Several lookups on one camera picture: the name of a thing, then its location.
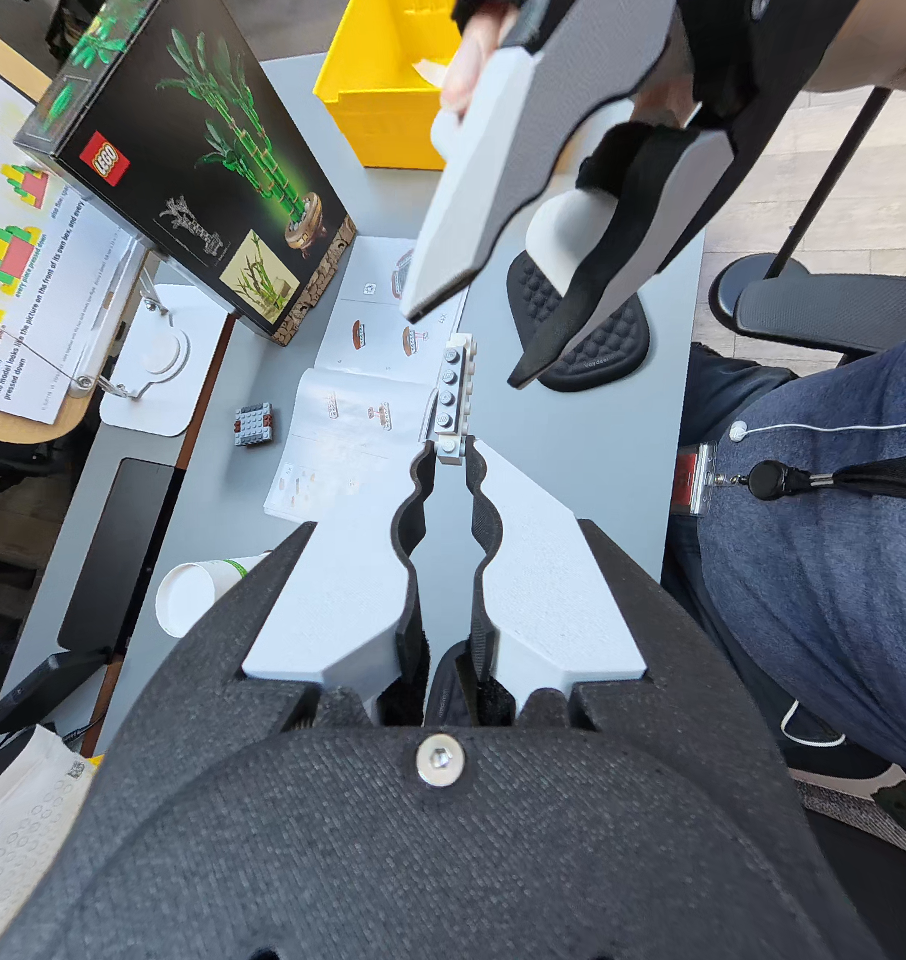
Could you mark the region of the white paper cup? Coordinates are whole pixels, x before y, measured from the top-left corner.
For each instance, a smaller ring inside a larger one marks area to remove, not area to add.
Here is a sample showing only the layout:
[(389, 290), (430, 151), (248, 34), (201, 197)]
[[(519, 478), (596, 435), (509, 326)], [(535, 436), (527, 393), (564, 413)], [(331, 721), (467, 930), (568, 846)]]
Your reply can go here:
[(184, 562), (160, 582), (155, 612), (161, 629), (183, 638), (212, 606), (239, 584), (271, 550), (243, 558)]

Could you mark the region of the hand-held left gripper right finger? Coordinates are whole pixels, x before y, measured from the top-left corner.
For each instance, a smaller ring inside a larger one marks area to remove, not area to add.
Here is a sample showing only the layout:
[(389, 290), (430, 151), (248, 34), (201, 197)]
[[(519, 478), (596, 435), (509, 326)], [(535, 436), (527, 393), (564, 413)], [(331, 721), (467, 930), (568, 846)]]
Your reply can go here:
[(634, 681), (647, 670), (574, 513), (481, 440), (465, 441), (473, 580), (469, 650), (520, 713), (539, 690)]

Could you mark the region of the small square lego block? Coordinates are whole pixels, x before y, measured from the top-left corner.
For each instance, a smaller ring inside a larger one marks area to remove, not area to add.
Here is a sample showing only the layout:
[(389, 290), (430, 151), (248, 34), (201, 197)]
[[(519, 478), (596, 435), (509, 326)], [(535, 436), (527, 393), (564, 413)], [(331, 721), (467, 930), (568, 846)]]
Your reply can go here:
[(234, 446), (252, 447), (270, 443), (274, 438), (274, 408), (270, 402), (243, 406), (233, 423)]

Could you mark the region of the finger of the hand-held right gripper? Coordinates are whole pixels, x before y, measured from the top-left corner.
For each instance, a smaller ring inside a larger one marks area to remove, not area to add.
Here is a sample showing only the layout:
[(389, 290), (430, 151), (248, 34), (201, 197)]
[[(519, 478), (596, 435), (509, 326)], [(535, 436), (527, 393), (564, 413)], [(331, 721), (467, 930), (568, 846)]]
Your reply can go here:
[(628, 163), (618, 198), (577, 188), (543, 204), (527, 253), (561, 293), (508, 384), (522, 389), (651, 279), (734, 159), (717, 130), (654, 127)]
[(634, 93), (662, 58), (673, 1), (525, 2), (453, 126), (400, 309), (417, 322), (484, 269), (548, 186), (579, 126)]

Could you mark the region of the person's right hand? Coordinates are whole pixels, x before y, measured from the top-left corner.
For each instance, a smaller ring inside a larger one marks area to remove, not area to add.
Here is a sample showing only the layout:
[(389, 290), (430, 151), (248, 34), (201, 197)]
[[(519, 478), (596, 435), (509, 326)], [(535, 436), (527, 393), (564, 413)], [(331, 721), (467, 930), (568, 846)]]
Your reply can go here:
[(440, 89), (445, 112), (456, 114), (459, 120), (465, 118), (487, 63), (518, 16), (519, 7), (512, 2), (484, 2), (466, 19)]

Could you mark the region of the grey knit shoe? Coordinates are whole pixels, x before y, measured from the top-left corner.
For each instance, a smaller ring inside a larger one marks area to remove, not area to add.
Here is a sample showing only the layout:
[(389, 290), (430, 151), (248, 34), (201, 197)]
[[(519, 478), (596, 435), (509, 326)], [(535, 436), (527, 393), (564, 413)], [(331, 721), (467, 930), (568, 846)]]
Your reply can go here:
[(906, 773), (898, 765), (870, 778), (790, 770), (806, 810), (829, 817), (906, 853)]

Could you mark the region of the grey lego strip assembly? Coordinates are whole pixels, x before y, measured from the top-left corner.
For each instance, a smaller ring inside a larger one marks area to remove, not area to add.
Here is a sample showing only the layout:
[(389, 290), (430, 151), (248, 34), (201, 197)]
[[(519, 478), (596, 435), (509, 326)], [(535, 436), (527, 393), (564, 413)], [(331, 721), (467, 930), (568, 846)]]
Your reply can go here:
[(426, 437), (444, 465), (461, 466), (466, 459), (477, 349), (471, 333), (458, 332), (442, 352)]

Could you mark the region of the white bubble mailer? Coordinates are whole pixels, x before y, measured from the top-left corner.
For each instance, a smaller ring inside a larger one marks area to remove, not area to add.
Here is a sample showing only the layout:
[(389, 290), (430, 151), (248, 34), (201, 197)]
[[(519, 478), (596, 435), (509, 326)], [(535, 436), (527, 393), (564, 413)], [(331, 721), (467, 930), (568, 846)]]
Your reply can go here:
[(96, 766), (43, 726), (0, 752), (0, 937), (47, 874), (87, 798)]

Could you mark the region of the instruction sheet on clipboard stand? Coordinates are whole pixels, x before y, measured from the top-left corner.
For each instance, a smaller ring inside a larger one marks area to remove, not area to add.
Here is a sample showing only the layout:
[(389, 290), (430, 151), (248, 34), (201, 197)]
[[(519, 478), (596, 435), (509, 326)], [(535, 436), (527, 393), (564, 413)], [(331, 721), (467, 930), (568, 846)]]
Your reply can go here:
[(92, 338), (75, 367), (75, 381), (54, 423), (0, 411), (0, 442), (35, 445), (76, 428), (105, 391), (110, 426), (163, 437), (182, 434), (206, 387), (216, 378), (232, 321), (226, 311), (192, 287), (153, 282), (156, 266), (147, 246), (135, 241), (109, 285)]

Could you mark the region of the person's right forearm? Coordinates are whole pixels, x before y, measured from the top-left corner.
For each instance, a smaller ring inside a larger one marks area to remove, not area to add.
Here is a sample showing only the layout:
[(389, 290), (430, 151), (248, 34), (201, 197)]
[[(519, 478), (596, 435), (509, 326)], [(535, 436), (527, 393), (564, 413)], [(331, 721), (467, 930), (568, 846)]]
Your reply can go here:
[(906, 91), (906, 1), (858, 2), (804, 89), (863, 87)]

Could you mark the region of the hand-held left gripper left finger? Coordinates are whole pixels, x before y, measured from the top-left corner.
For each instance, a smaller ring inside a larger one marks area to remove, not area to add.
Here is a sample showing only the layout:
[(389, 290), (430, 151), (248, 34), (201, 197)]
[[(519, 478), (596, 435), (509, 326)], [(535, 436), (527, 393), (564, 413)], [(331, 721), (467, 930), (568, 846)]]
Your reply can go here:
[(430, 651), (411, 555), (432, 491), (426, 441), (339, 499), (315, 523), (243, 672), (348, 688), (376, 723), (422, 724)]

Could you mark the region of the lego instruction booklet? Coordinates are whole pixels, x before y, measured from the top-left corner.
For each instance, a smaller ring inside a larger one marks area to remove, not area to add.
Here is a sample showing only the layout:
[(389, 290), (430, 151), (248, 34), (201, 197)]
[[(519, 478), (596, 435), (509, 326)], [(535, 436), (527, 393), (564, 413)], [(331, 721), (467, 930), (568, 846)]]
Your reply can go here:
[(407, 238), (359, 236), (314, 366), (297, 386), (264, 512), (318, 521), (429, 433), (447, 342), (468, 291), (411, 323), (400, 310), (413, 256)]

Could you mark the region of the yellow plastic bin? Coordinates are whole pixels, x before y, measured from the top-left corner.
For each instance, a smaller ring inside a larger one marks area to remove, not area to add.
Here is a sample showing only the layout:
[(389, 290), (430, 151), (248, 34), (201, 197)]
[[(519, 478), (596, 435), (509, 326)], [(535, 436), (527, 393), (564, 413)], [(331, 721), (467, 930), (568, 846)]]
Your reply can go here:
[(417, 70), (447, 66), (460, 34), (452, 1), (350, 1), (314, 93), (366, 168), (442, 171), (431, 128), (440, 90)]

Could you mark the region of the black pole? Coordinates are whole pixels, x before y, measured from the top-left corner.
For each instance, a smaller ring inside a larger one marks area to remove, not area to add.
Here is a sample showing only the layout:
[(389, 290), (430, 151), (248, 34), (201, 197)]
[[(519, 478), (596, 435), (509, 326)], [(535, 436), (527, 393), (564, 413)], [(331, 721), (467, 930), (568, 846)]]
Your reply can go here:
[(875, 87), (870, 92), (867, 101), (860, 109), (831, 162), (826, 167), (817, 187), (807, 200), (784, 244), (771, 260), (763, 276), (764, 280), (776, 279), (784, 272), (793, 254), (805, 238), (808, 229), (852, 161), (859, 146), (891, 98), (892, 93), (893, 90), (889, 87)]

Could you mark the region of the black lego set box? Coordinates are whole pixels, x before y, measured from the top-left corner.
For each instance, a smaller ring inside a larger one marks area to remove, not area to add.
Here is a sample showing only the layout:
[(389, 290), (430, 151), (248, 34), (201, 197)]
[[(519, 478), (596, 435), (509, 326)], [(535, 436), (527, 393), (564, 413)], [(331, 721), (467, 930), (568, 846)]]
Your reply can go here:
[(281, 346), (356, 234), (224, 2), (105, 2), (14, 141)]

